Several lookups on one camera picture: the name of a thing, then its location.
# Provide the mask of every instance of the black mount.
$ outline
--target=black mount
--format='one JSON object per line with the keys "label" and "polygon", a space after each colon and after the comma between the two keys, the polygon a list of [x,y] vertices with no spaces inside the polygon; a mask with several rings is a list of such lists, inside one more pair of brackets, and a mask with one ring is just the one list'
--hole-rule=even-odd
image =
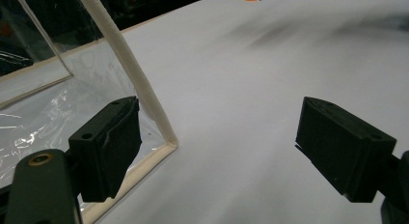
{"label": "black mount", "polygon": [[69,150],[30,154],[0,189],[0,223],[82,223],[77,196],[104,202],[117,195],[142,144],[136,97],[109,103],[68,140]]}
{"label": "black mount", "polygon": [[350,202],[370,203],[379,190],[383,223],[409,223],[409,152],[393,156],[393,137],[334,103],[304,98],[296,142]]}

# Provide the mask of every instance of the white backdrop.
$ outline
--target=white backdrop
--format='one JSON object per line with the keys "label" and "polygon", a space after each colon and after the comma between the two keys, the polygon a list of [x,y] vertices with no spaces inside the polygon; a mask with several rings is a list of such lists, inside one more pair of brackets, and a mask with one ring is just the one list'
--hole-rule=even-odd
{"label": "white backdrop", "polygon": [[204,0],[125,38],[180,145],[100,223],[381,223],[294,140],[308,96],[409,149],[409,1]]}

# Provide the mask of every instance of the transparent acrylic panel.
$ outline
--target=transparent acrylic panel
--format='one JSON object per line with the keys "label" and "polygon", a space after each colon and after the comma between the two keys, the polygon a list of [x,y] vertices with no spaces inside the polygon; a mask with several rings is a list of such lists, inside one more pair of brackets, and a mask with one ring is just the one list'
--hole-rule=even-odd
{"label": "transparent acrylic panel", "polygon": [[[13,182],[14,167],[22,157],[44,149],[66,151],[68,138],[107,103],[136,95],[118,58],[79,0],[20,2],[35,16],[37,26],[51,41],[52,52],[72,78],[0,108],[0,187]],[[142,106],[139,118],[143,145],[132,165],[164,143]]]}
{"label": "transparent acrylic panel", "polygon": [[68,77],[18,1],[0,0],[0,108]]}

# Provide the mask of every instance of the white plastic strip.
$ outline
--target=white plastic strip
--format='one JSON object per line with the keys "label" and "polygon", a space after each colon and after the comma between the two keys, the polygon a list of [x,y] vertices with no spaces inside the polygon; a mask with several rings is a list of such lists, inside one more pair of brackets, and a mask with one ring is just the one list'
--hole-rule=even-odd
{"label": "white plastic strip", "polygon": [[177,138],[172,130],[165,111],[160,105],[147,77],[136,61],[135,56],[127,45],[117,25],[99,0],[81,0],[81,2],[95,21],[105,39],[111,45],[115,55],[117,55],[118,60],[121,65],[123,65],[123,69],[135,87],[138,99],[146,108],[148,115],[156,121],[163,138],[173,146],[176,146]]}
{"label": "white plastic strip", "polygon": [[160,161],[177,148],[177,138],[148,79],[136,61],[135,56],[124,40],[120,30],[106,12],[101,2],[99,0],[81,0],[81,2],[95,21],[105,39],[111,45],[118,60],[123,65],[123,69],[132,82],[142,106],[148,115],[156,122],[159,131],[166,141],[164,146],[149,154],[136,167],[128,171],[123,181],[123,186],[115,199],[108,199],[105,203],[101,204],[91,204],[83,210],[84,223],[94,223]]}

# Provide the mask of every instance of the screw hole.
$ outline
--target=screw hole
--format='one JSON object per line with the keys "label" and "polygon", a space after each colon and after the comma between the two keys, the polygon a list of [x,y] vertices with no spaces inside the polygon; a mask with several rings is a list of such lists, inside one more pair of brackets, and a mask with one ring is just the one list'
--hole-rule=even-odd
{"label": "screw hole", "polygon": [[90,139],[91,137],[93,137],[93,135],[91,133],[87,133],[87,134],[83,134],[81,137],[83,139]]}
{"label": "screw hole", "polygon": [[53,155],[49,154],[49,153],[38,154],[38,155],[34,156],[33,158],[31,158],[28,161],[28,164],[30,166],[40,166],[40,165],[50,161],[52,157],[53,157]]}
{"label": "screw hole", "polygon": [[382,139],[382,137],[377,135],[377,134],[371,134],[370,137],[372,137],[374,139]]}

